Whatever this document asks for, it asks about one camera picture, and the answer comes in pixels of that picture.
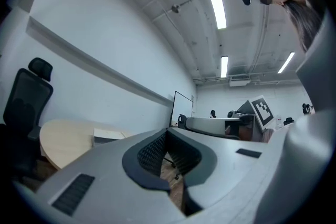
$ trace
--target paper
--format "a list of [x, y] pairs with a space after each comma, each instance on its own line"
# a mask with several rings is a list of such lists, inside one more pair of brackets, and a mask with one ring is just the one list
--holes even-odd
[[124, 139], [125, 138], [122, 132], [107, 131], [107, 130], [96, 129], [96, 128], [94, 128], [93, 135], [96, 137], [109, 138], [109, 139]]
[[115, 140], [124, 139], [125, 135], [122, 132], [94, 128], [92, 138], [93, 147], [96, 147], [105, 143], [113, 142]]

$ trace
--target black vent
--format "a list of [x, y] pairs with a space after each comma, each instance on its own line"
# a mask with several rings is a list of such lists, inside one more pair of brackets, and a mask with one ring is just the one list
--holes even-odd
[[247, 80], [251, 79], [250, 75], [237, 75], [237, 76], [232, 76], [231, 80]]
[[162, 134], [138, 153], [140, 166], [158, 177], [160, 177], [163, 157], [167, 152], [165, 148], [165, 136], [165, 133]]
[[53, 207], [72, 216], [94, 180], [93, 176], [80, 174], [53, 203]]
[[194, 169], [202, 159], [201, 153], [195, 147], [169, 133], [166, 135], [168, 153], [184, 176]]

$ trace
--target office chair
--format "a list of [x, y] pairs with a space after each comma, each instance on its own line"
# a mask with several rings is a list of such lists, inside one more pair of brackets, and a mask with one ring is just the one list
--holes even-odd
[[53, 87], [46, 82], [50, 81], [53, 67], [35, 58], [28, 69], [31, 72], [21, 68], [15, 77], [3, 115], [5, 124], [0, 125], [0, 133], [12, 175], [36, 178], [33, 168], [40, 155], [38, 123], [53, 92]]

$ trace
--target wooden floor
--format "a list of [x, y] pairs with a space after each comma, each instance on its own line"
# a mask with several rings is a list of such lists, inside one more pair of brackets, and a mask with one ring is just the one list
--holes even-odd
[[[165, 157], [171, 160], [169, 154], [167, 154]], [[178, 180], [175, 179], [176, 172], [177, 172], [176, 168], [173, 168], [171, 163], [167, 162], [166, 160], [163, 160], [160, 177], [169, 182], [171, 188], [170, 199], [181, 210], [182, 195], [183, 195], [183, 180], [181, 175], [179, 175]]]
[[[167, 159], [171, 159], [169, 154], [166, 155]], [[57, 170], [49, 163], [46, 159], [44, 160], [37, 160], [37, 164], [35, 167], [35, 174], [42, 178], [44, 181], [47, 180], [50, 176], [52, 176]], [[162, 168], [161, 168], [161, 178], [167, 180], [169, 182], [171, 193], [170, 199], [172, 202], [181, 209], [182, 204], [182, 194], [183, 194], [183, 180], [182, 176], [179, 176], [179, 179], [175, 179], [176, 175], [176, 168], [173, 168], [171, 163], [163, 160]], [[36, 191], [39, 186], [44, 181], [38, 181], [35, 179], [31, 179], [29, 177], [23, 178], [23, 183], [32, 191]]]

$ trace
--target white ceiling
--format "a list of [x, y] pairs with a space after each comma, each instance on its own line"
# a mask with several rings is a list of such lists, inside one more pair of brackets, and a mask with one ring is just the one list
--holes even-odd
[[[227, 28], [218, 30], [210, 0], [134, 1], [198, 85], [219, 80], [221, 56], [229, 56], [229, 76], [253, 74], [260, 82], [297, 80], [295, 70], [304, 55], [280, 6], [261, 5], [258, 0], [250, 6], [242, 0], [223, 0]], [[180, 13], [172, 12], [172, 5], [181, 5]], [[283, 74], [277, 74], [291, 51], [296, 53], [291, 63]]]

